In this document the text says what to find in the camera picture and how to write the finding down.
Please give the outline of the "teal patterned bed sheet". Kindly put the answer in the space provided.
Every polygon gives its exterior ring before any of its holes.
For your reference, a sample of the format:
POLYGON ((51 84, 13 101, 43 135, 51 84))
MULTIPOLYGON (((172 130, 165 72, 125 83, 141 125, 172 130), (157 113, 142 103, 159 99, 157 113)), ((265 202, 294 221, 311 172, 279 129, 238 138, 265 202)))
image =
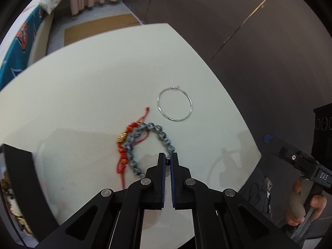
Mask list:
POLYGON ((45 14, 44 9, 38 5, 16 33, 1 64, 1 89, 27 68, 32 46, 45 14))

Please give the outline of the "flattened cardboard sheet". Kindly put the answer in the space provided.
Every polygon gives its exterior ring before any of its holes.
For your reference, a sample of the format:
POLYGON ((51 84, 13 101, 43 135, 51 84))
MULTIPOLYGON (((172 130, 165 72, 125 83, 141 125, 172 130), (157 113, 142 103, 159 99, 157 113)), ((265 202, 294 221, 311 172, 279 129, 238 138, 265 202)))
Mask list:
POLYGON ((71 26, 64 31, 64 46, 112 30, 138 26, 141 23, 131 14, 104 17, 71 26))

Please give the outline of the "thin silver bangle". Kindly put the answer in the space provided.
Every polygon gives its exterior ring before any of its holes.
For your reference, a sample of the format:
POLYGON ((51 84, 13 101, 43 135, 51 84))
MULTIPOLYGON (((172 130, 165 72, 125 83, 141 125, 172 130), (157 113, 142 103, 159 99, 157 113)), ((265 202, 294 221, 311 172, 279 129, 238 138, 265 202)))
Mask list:
POLYGON ((174 122, 187 120, 193 111, 190 95, 180 86, 161 90, 156 97, 156 106, 163 117, 174 122))

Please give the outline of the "black jewelry box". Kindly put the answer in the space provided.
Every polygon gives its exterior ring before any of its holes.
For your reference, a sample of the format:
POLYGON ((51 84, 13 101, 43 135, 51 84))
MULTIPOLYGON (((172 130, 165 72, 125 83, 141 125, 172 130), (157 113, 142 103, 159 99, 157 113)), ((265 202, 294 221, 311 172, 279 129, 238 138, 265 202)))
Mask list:
POLYGON ((40 186, 33 154, 26 150, 1 145, 9 181, 20 211, 38 242, 47 238, 59 224, 40 186))

